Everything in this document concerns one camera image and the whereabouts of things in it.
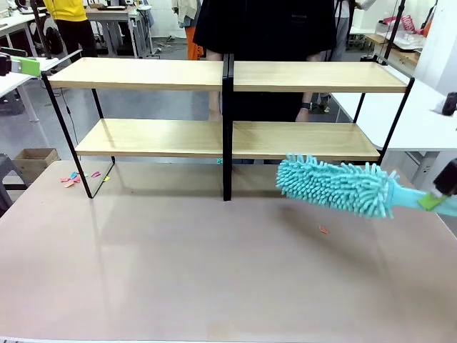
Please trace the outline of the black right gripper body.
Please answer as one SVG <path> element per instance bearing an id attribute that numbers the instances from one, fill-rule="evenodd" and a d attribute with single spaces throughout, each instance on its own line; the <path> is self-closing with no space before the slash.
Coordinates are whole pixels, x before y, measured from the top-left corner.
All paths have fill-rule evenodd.
<path id="1" fill-rule="evenodd" d="M 433 184 L 441 194 L 452 197 L 457 190 L 457 158 L 449 161 L 440 174 L 434 179 Z"/>

